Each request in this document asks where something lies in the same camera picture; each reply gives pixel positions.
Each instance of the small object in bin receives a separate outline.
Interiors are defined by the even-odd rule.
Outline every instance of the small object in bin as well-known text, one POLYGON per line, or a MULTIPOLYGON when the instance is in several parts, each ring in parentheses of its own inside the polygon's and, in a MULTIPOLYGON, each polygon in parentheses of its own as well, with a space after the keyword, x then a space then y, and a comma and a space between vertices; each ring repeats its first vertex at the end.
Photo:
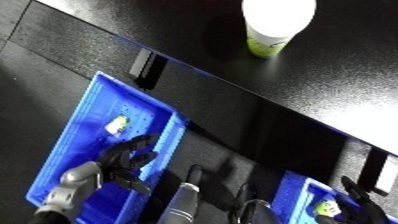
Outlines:
POLYGON ((341 210, 334 197, 327 194, 315 205, 314 213, 315 215, 335 217, 341 214, 341 210))
POLYGON ((124 115, 119 115, 105 126, 105 129, 113 136, 119 138, 120 134, 126 129, 130 119, 124 115))

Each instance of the blue tray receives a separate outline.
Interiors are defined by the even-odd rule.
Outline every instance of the blue tray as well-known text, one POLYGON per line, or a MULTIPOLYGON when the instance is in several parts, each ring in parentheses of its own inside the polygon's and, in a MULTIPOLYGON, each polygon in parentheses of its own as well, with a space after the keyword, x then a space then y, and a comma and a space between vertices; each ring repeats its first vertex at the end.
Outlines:
MULTIPOLYGON (((286 172, 272 209, 283 224, 316 224, 313 210, 316 203, 326 195, 341 194, 340 192, 316 180, 293 172, 286 172)), ((353 207, 358 205, 347 197, 353 207)), ((398 224, 398 219, 389 216, 391 224, 398 224)))
MULTIPOLYGON (((159 133, 159 141, 147 149, 158 152, 158 157, 139 172, 140 178, 153 189, 184 134, 187 123, 187 119, 168 105, 98 72, 26 198, 39 206, 68 169, 97 159, 102 150, 119 141, 142 134, 159 133), (104 127, 121 114, 130 118, 130 122, 117 138, 104 127)), ((148 199, 147 195, 107 183, 87 200, 77 222, 135 223, 148 199)))

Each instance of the black surface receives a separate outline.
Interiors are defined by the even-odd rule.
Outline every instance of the black surface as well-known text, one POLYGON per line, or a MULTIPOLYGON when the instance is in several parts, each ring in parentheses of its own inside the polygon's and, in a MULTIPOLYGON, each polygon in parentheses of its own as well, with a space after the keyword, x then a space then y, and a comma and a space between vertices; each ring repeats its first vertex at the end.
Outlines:
POLYGON ((25 194, 88 80, 8 42, 0 53, 2 223, 27 223, 25 194))
POLYGON ((125 40, 35 2, 10 39, 85 77, 101 70, 131 83, 133 77, 124 74, 140 52, 125 40))
MULTIPOLYGON (((10 114, 19 115, 19 113, 15 113, 19 108, 16 105, 19 105, 18 102, 21 101, 19 98, 24 96, 25 92, 29 93, 22 100, 26 104, 26 109, 45 111, 24 114, 26 120, 29 121, 23 123, 25 129, 33 129, 37 125, 47 122, 45 120, 47 116, 53 115, 51 122, 45 124, 54 127, 44 128, 44 130, 51 129, 51 134, 48 134, 49 131, 43 130, 39 133, 29 133, 34 135, 34 138, 32 140, 32 136, 27 136, 28 140, 23 145, 29 149, 23 152, 35 165, 30 167, 30 172, 25 173, 25 167, 18 168, 18 165, 23 163, 26 158, 19 158, 14 154, 10 156, 10 159, 15 161, 14 163, 7 163, 8 167, 0 167, 2 177, 13 177, 9 181, 11 184, 0 185, 1 195, 3 192, 7 194, 8 197, 5 198, 7 204, 13 208, 21 207, 24 216, 17 216, 17 213, 8 208, 3 211, 6 213, 0 212, 0 214, 9 216, 6 220, 9 222, 6 223, 24 223, 33 214, 34 209, 33 206, 28 206, 28 202, 24 201, 23 196, 63 129, 64 122, 69 118, 80 98, 80 96, 69 97, 69 94, 73 95, 76 91, 83 92, 80 85, 86 85, 88 82, 76 81, 80 78, 76 78, 75 76, 79 76, 74 72, 85 77, 92 77, 96 70, 106 70, 112 76, 133 84, 131 76, 128 75, 134 61, 134 58, 130 60, 130 57, 138 54, 139 48, 36 3, 30 6, 11 40, 50 59, 48 61, 38 57, 13 43, 10 43, 7 50, 1 54, 0 68, 7 71, 5 74, 10 77, 21 76, 25 80, 29 78, 32 84, 24 84, 21 85, 21 88, 16 89, 15 86, 9 85, 10 81, 4 83, 6 88, 2 87, 0 91, 7 92, 11 88, 11 93, 5 95, 8 99, 5 103, 9 104, 12 109, 4 111, 3 108, 0 108, 0 118, 5 116, 8 119, 10 114), (62 69, 55 64, 74 72, 62 69), (49 75, 60 78, 50 79, 49 75), (66 93, 61 91, 61 97, 57 95, 58 92, 54 94, 52 83, 56 84, 55 89, 64 88, 66 93), (62 105, 61 110, 54 113, 54 108, 57 108, 58 105, 62 105), (32 151, 31 148, 40 148, 43 151, 32 151), (17 170, 10 173, 9 170, 14 170, 14 167, 17 167, 17 170), (26 181, 18 188, 13 187, 21 173, 25 175, 22 178, 26 181)), ((7 80, 8 78, 1 76, 1 79, 7 80)), ((205 207, 201 210, 201 213, 210 216, 210 218, 202 217, 203 222, 218 223, 226 220, 226 212, 219 207, 223 208, 224 204, 228 207, 228 203, 221 205, 217 203, 219 200, 217 195, 222 195, 221 193, 226 189, 225 186, 229 191, 229 193, 226 191, 227 196, 225 196, 227 202, 231 195, 236 194, 240 184, 247 179, 260 182, 260 185, 263 184, 265 186, 263 194, 268 195, 267 198, 272 198, 272 192, 275 190, 275 184, 278 183, 277 177, 280 172, 279 174, 274 173, 264 167, 280 171, 293 169, 327 183, 328 180, 335 180, 341 175, 351 177, 355 177, 355 174, 359 175, 364 159, 358 158, 366 158, 367 151, 364 147, 344 146, 343 155, 340 155, 345 140, 343 136, 327 130, 309 119, 267 103, 259 97, 247 94, 210 76, 203 76, 197 71, 177 63, 169 62, 156 88, 147 93, 176 107, 197 124, 197 126, 190 127, 183 138, 183 143, 174 157, 177 160, 171 161, 161 186, 156 190, 157 195, 161 196, 160 199, 152 199, 152 210, 150 211, 153 211, 154 214, 159 214, 159 208, 167 204, 167 199, 172 196, 179 181, 185 177, 189 166, 193 163, 205 164, 206 169, 212 171, 210 176, 213 176, 214 180, 218 182, 223 180, 222 184, 207 183, 208 186, 211 185, 216 190, 214 192, 207 191, 208 199, 205 202, 205 207), (257 161, 262 165, 256 165, 256 163, 228 151, 227 148, 251 158, 257 157, 257 161), (227 166, 226 159, 222 159, 227 153, 234 155, 233 161, 240 161, 236 163, 238 165, 232 166, 233 170, 236 170, 232 175, 229 175, 228 167, 230 166, 227 166), (246 161, 246 165, 241 165, 242 161, 246 161), (250 175, 246 169, 248 166, 255 167, 250 175)), ((24 133, 19 133, 22 130, 21 124, 18 123, 20 120, 12 118, 3 126, 4 130, 9 130, 12 133, 6 135, 6 140, 0 140, 0 144, 8 146, 10 142, 14 141, 13 138, 18 138, 24 133)), ((22 144, 16 144, 16 147, 19 149, 22 144)), ((18 149, 11 148, 13 153, 18 149)), ((7 153, 11 152, 0 150, 0 153, 1 158, 8 158, 7 153)), ((397 214, 395 199, 398 196, 398 188, 395 186, 393 189, 387 198, 378 198, 380 199, 378 203, 390 214, 397 214)))
POLYGON ((0 39, 7 40, 31 0, 1 0, 0 39))
POLYGON ((398 154, 397 1, 318 1, 279 57, 245 46, 240 0, 41 0, 398 154))

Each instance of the green cup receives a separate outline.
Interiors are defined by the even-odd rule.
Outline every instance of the green cup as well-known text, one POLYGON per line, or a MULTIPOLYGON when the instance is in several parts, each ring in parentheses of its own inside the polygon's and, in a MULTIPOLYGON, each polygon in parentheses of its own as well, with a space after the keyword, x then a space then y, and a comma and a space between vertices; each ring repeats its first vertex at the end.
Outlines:
POLYGON ((311 22, 315 0, 243 0, 247 44, 256 56, 277 55, 311 22))

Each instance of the robotic arm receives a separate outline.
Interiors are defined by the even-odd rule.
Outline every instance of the robotic arm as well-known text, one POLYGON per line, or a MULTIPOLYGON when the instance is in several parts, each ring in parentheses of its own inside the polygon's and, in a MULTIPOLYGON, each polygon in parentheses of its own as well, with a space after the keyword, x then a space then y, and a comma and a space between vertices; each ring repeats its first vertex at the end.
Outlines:
POLYGON ((39 207, 29 224, 71 224, 81 214, 84 202, 106 182, 149 194, 150 188, 131 171, 140 169, 156 158, 149 152, 130 159, 132 151, 145 149, 157 142, 158 135, 141 135, 119 143, 100 156, 66 171, 39 207))

